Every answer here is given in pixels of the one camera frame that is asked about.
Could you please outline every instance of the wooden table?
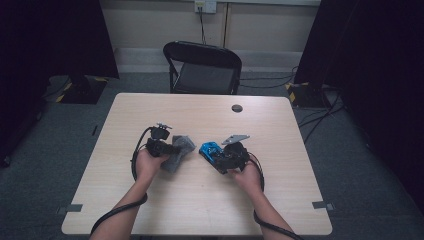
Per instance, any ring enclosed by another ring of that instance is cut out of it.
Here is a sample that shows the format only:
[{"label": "wooden table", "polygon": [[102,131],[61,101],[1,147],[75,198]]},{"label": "wooden table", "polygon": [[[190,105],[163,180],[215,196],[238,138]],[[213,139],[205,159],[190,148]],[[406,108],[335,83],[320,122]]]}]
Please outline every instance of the wooden table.
[{"label": "wooden table", "polygon": [[[236,113],[232,106],[243,111]],[[243,145],[260,160],[265,194],[300,235],[327,235],[332,226],[322,201],[291,105],[283,97],[121,93],[116,96],[93,150],[62,231],[89,234],[93,224],[134,183],[130,159],[141,133],[157,122],[188,135],[197,148],[176,173],[160,171],[141,206],[133,234],[230,236],[260,235],[247,196],[229,174],[218,173],[199,153],[202,143],[220,144],[247,134]]]}]

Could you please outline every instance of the hand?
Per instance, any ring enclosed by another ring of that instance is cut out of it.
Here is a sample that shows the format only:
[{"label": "hand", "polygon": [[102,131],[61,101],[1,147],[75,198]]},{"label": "hand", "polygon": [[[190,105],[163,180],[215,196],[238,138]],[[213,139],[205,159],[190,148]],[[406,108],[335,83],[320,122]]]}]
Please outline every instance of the hand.
[{"label": "hand", "polygon": [[243,172],[234,169],[228,170],[228,172],[233,176],[238,186],[249,196],[262,193],[260,174],[258,169],[256,169],[255,163],[248,161]]},{"label": "hand", "polygon": [[169,155],[152,157],[147,149],[143,148],[138,152],[136,162],[137,176],[153,178],[160,169],[160,165],[168,160]]}]

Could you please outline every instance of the chair backrest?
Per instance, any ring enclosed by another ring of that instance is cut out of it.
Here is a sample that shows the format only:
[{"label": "chair backrest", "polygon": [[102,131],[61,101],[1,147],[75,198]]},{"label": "chair backrest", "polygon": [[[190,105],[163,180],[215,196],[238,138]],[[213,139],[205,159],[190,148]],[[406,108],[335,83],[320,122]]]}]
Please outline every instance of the chair backrest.
[{"label": "chair backrest", "polygon": [[163,53],[171,66],[173,66],[171,60],[175,60],[198,65],[234,68],[239,69],[239,71],[242,67],[237,54],[229,49],[217,46],[175,41],[166,44]]}]

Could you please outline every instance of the baseboard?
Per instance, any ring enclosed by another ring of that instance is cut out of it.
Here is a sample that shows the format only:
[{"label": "baseboard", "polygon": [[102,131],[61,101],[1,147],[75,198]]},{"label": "baseboard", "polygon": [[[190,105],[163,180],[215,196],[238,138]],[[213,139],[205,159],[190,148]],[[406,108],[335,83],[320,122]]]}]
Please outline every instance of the baseboard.
[{"label": "baseboard", "polygon": [[[234,50],[243,62],[243,72],[291,72],[302,52],[259,52]],[[116,48],[119,72],[168,72],[162,49]]]}]

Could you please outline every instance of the gray carpet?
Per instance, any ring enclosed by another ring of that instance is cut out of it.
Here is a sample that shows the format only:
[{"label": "gray carpet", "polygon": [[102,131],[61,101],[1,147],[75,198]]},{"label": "gray carpet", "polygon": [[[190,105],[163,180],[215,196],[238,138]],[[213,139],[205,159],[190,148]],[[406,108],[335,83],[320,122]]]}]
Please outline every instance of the gray carpet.
[{"label": "gray carpet", "polygon": [[[287,75],[243,73],[242,78]],[[64,81],[66,77],[53,78],[47,92]],[[243,80],[239,95],[287,96],[282,86],[246,87],[284,81]],[[120,92],[167,93],[168,84],[167,73],[126,73],[107,84],[96,105],[57,104],[57,94],[47,98],[41,120],[11,155],[11,166],[0,169],[0,239],[86,239],[61,232],[64,215],[57,209],[71,203],[114,97]],[[334,100],[335,93],[329,98]],[[308,117],[316,110],[293,111],[298,122],[323,114]],[[301,128],[304,138],[313,125]],[[332,234],[305,239],[424,239],[423,216],[392,172],[368,150],[360,127],[345,110],[325,118],[306,148],[323,198],[335,210],[329,212]]]}]

